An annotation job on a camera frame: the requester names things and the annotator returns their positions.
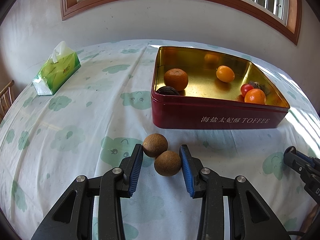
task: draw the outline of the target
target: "blue gripper pad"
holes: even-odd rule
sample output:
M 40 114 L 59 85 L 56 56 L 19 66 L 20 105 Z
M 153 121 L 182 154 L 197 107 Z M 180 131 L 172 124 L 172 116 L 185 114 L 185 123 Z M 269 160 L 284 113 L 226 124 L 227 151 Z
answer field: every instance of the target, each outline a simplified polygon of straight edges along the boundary
M 182 173 L 183 173 L 184 182 L 186 184 L 187 192 L 190 194 L 190 197 L 194 197 L 195 195 L 194 180 L 196 179 L 198 172 L 193 163 L 192 156 L 189 152 L 189 149 L 186 145 L 181 145 L 179 153 L 182 161 Z
M 143 150 L 140 144 L 137 144 L 133 150 L 130 159 L 134 158 L 132 170 L 129 175 L 129 189 L 128 193 L 130 196 L 136 191 L 138 179 L 140 175 L 141 165 L 143 161 Z

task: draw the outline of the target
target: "wooden chair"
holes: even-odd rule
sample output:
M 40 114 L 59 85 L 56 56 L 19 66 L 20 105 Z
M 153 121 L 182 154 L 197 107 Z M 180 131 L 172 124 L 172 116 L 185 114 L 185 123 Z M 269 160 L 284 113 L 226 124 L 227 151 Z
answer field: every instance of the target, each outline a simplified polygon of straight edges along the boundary
M 14 95 L 12 86 L 14 81 L 12 80 L 5 88 L 0 92 L 0 120 L 2 120 L 5 114 L 8 112 L 10 106 L 14 102 Z

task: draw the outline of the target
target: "cable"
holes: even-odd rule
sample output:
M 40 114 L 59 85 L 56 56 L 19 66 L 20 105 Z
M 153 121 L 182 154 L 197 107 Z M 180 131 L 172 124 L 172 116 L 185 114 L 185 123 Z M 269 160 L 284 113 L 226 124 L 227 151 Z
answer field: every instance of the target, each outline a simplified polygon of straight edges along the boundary
M 300 231 L 288 231 L 287 232 L 289 236 L 304 236 L 305 233 Z

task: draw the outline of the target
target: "table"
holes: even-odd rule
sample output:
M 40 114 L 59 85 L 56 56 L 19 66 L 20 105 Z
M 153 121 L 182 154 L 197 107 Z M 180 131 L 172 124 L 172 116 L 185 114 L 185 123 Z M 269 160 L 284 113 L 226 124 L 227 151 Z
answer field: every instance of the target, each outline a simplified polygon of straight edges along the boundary
M 254 62 L 291 105 L 276 129 L 165 130 L 152 122 L 150 89 L 159 46 L 215 50 Z M 282 70 L 230 49 L 194 42 L 133 40 L 77 51 L 81 68 L 54 96 L 38 96 L 32 84 L 0 124 L 0 206 L 23 240 L 78 175 L 101 176 L 151 133 L 169 150 L 187 144 L 193 157 L 219 175 L 243 175 L 287 230 L 299 230 L 315 205 L 299 175 L 283 164 L 291 145 L 320 157 L 320 122 L 299 86 Z M 158 175 L 144 156 L 137 191 L 122 199 L 126 239 L 196 239 L 200 199 L 186 191 L 182 172 Z M 97 201 L 93 218 L 97 239 Z

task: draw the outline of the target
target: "orange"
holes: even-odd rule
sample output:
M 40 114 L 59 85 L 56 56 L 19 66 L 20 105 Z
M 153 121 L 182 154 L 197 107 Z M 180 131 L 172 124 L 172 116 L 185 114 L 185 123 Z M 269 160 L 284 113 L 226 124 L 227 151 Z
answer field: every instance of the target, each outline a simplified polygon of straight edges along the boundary
M 173 68 L 168 70 L 164 76 L 164 84 L 173 87 L 177 91 L 184 90 L 188 85 L 188 75 L 182 69 Z
M 235 79 L 235 73 L 227 66 L 220 66 L 216 72 L 217 78 L 222 82 L 229 83 Z
M 261 89 L 251 89 L 249 90 L 245 97 L 244 101 L 246 103 L 254 103 L 254 104 L 260 104 L 260 105 L 265 105 L 266 104 L 266 95 Z

